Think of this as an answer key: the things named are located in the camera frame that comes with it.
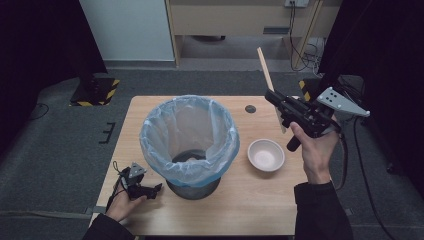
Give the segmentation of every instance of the white bowl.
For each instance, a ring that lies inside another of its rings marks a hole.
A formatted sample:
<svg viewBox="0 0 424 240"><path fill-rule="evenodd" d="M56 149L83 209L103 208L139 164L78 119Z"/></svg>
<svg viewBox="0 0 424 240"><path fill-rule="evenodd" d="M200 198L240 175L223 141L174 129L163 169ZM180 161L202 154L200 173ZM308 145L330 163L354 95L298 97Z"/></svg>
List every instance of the white bowl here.
<svg viewBox="0 0 424 240"><path fill-rule="evenodd" d="M247 149L247 157L254 167L264 172L278 170L286 158L281 146L269 139L252 142Z"/></svg>

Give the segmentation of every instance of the hand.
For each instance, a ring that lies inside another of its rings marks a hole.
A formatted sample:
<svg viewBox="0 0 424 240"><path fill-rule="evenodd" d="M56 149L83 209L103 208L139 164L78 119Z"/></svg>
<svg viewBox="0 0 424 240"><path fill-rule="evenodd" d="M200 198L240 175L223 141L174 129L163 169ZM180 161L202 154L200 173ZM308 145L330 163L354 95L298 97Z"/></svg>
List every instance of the hand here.
<svg viewBox="0 0 424 240"><path fill-rule="evenodd" d="M141 196L135 200L131 200L128 194L124 191L122 184L119 182L118 188L116 189L117 195L113 199L106 216L116 220L117 222L122 221L142 202L147 200L146 196Z"/></svg>
<svg viewBox="0 0 424 240"><path fill-rule="evenodd" d="M293 134L302 143L303 170L311 184L324 184L331 180L330 157L339 136L335 131L319 138L310 138L299 124L290 123Z"/></svg>

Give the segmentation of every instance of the right hand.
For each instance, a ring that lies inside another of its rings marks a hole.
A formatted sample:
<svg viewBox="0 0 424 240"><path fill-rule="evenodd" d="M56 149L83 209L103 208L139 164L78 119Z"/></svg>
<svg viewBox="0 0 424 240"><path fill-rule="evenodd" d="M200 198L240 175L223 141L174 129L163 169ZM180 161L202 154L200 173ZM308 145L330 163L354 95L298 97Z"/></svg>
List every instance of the right hand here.
<svg viewBox="0 0 424 240"><path fill-rule="evenodd" d="M310 184L330 182L330 157L339 140L339 135L332 131L322 137L311 138L296 122L291 122L290 128L302 144L303 170L308 182Z"/></svg>

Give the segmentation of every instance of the left hand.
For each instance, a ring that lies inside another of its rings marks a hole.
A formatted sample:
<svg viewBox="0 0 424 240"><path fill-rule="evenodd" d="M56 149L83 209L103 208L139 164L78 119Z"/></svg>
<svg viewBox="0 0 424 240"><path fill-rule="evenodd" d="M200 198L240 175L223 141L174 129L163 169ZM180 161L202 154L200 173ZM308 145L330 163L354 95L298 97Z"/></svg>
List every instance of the left hand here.
<svg viewBox="0 0 424 240"><path fill-rule="evenodd" d="M137 199L131 200L120 182L118 183L116 193L118 194L114 197L110 204L110 207L106 212L106 216L117 222L127 218L138 205L147 200L146 196L141 196Z"/></svg>

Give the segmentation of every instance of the power outlet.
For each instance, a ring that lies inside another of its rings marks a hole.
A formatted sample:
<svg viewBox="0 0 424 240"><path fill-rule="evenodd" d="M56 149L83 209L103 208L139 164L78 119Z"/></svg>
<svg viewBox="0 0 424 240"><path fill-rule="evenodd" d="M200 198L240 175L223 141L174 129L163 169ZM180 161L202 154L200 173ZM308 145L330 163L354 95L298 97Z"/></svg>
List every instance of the power outlet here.
<svg viewBox="0 0 424 240"><path fill-rule="evenodd" d="M291 8L293 6L293 3L297 8L306 8L308 7L309 0L286 0L284 6Z"/></svg>

